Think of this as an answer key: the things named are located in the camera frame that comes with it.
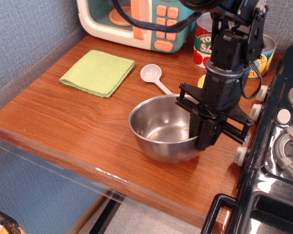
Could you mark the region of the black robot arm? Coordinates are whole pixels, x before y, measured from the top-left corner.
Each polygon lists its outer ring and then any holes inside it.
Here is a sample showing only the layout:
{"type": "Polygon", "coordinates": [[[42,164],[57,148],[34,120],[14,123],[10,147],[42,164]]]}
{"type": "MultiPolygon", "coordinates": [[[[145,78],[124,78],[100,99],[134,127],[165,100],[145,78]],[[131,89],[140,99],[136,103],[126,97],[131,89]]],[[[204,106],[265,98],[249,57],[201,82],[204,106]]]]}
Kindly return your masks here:
{"type": "Polygon", "coordinates": [[[201,88],[182,83],[177,105],[190,113],[189,137],[204,151],[221,134],[244,143],[254,121],[241,110],[249,99],[245,86],[250,70],[265,48],[263,29],[268,5],[264,0],[185,0],[196,12],[210,12],[212,54],[201,88]]]}

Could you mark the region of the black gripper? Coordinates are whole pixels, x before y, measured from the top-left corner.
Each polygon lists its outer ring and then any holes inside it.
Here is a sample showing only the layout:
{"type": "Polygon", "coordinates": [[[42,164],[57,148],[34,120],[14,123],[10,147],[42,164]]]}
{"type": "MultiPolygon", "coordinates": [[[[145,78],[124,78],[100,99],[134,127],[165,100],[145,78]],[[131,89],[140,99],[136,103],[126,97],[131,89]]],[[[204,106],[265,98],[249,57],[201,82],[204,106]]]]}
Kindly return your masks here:
{"type": "Polygon", "coordinates": [[[241,97],[247,96],[245,86],[254,62],[236,70],[220,69],[210,61],[206,64],[203,88],[181,83],[176,104],[190,113],[189,138],[198,136],[196,149],[204,151],[214,145],[220,134],[240,144],[248,139],[254,121],[239,106],[241,97]]]}

